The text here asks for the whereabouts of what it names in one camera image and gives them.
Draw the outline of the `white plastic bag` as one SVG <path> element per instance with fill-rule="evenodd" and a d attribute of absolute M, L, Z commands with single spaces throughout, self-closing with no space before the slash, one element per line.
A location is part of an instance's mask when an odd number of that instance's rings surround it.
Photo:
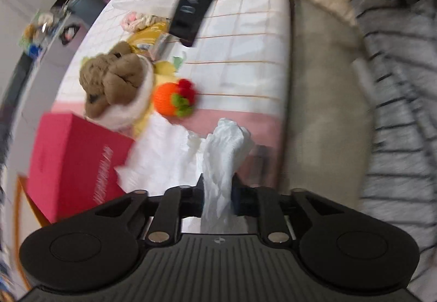
<path fill-rule="evenodd" d="M 204 180 L 202 217 L 185 218 L 182 232 L 240 234 L 248 231 L 243 217 L 233 213 L 232 179 L 246 160 L 253 140 L 235 121 L 221 118 L 206 138 L 153 113 L 127 161 L 116 168 L 125 192 L 137 189 L 157 196 L 174 186 L 195 186 Z"/>

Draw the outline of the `yellow snack packet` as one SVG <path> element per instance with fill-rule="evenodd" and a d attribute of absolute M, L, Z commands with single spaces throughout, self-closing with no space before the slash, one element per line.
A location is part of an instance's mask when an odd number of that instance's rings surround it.
<path fill-rule="evenodd" d="M 132 51 L 156 60 L 161 53 L 161 48 L 166 44 L 168 34 L 168 23 L 157 22 L 143 30 L 140 30 L 127 38 Z"/>

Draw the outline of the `orange knitted fruit toy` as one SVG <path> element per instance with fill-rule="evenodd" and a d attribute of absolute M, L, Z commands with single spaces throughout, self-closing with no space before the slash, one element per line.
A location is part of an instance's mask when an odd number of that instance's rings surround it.
<path fill-rule="evenodd" d="M 176 83 L 158 85 L 153 92 L 153 107 L 164 117 L 186 118 L 194 111 L 196 97 L 194 84 L 182 78 Z"/>

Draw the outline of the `brown knitted plush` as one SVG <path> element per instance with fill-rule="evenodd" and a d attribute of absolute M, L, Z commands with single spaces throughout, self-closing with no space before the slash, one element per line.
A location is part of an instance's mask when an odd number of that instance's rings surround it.
<path fill-rule="evenodd" d="M 81 66 L 79 83 L 86 93 L 85 115 L 99 118 L 111 106 L 128 105 L 143 84 L 148 69 L 125 41 Z"/>

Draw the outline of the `cream towel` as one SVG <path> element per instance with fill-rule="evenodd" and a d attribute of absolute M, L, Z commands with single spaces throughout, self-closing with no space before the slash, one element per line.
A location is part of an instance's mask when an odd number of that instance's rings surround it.
<path fill-rule="evenodd" d="M 139 55 L 138 58 L 144 70 L 144 79 L 135 98 L 127 105 L 109 106 L 98 118 L 87 116 L 87 119 L 109 130 L 125 130 L 145 114 L 151 104 L 155 74 L 152 63 L 146 57 Z"/>

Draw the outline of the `pink table mat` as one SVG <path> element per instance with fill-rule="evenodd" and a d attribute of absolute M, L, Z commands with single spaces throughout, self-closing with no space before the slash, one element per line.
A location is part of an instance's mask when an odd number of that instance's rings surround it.
<path fill-rule="evenodd" d="M 251 112 L 197 109 L 187 118 L 165 118 L 148 100 L 108 107 L 93 123 L 114 132 L 115 144 L 105 144 L 88 159 L 80 155 L 73 167 L 87 186 L 128 193 L 145 189 L 160 195 L 176 186 L 195 186 L 210 153 L 219 155 L 213 171 L 227 185 L 254 144 L 276 148 L 282 123 L 276 116 Z"/>

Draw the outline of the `checkered lemon table cloth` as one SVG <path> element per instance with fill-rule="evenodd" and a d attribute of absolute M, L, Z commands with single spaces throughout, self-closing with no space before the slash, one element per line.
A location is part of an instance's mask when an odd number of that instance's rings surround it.
<path fill-rule="evenodd" d="M 111 0 L 100 13 L 61 82 L 55 110 L 81 113 L 85 94 L 78 82 L 82 62 L 127 39 L 125 12 Z M 165 61 L 191 80 L 202 110 L 282 117 L 290 56 L 289 0 L 213 0 L 192 47 L 170 39 Z"/>

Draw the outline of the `pink plush toy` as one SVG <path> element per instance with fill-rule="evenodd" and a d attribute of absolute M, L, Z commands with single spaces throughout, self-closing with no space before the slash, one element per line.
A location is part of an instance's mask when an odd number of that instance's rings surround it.
<path fill-rule="evenodd" d="M 153 24 L 161 22 L 162 20 L 164 20 L 162 17 L 144 13 L 130 12 L 122 19 L 120 25 L 124 31 L 129 33 L 136 33 L 140 30 L 153 26 Z"/>

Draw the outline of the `red Wonderlab box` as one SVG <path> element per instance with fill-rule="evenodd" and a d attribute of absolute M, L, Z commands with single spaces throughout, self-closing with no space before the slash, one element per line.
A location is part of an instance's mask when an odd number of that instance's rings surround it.
<path fill-rule="evenodd" d="M 45 113 L 36 133 L 26 193 L 50 223 L 125 194 L 116 168 L 134 140 L 73 113 Z"/>

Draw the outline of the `grey trash can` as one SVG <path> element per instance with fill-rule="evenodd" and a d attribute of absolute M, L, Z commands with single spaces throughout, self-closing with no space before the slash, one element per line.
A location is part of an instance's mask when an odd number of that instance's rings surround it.
<path fill-rule="evenodd" d="M 91 26 L 105 8 L 103 0 L 70 0 L 67 9 Z"/>

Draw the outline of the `orange cardboard box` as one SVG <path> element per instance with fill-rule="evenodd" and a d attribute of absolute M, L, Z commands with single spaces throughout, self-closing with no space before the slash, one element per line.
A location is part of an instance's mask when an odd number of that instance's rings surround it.
<path fill-rule="evenodd" d="M 26 192 L 26 186 L 27 177 L 17 175 L 13 201 L 13 262 L 19 276 L 19 285 L 25 292 L 29 292 L 31 285 L 20 262 L 19 249 L 27 236 L 50 225 L 50 222 L 33 203 Z"/>

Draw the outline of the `pink waste bin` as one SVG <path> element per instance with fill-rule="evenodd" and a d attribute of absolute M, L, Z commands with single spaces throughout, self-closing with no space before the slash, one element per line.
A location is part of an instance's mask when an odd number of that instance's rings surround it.
<path fill-rule="evenodd" d="M 70 24 L 66 26 L 59 36 L 59 40 L 61 41 L 62 45 L 68 45 L 76 37 L 76 34 L 80 29 L 81 26 L 78 24 Z"/>

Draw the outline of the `striped shirt torso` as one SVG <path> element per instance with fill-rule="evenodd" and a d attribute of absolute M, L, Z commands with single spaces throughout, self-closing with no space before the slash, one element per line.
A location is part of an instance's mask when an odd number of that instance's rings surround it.
<path fill-rule="evenodd" d="M 375 134 L 361 209 L 419 248 L 409 290 L 436 300 L 436 0 L 351 0 L 370 56 Z"/>

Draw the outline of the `small teddy bear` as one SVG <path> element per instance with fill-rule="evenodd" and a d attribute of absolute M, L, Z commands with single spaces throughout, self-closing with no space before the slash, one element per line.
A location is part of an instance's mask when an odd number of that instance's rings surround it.
<path fill-rule="evenodd" d="M 33 42 L 33 38 L 34 38 L 37 30 L 38 30 L 37 26 L 35 26 L 34 24 L 28 24 L 24 29 L 23 38 L 27 42 Z"/>

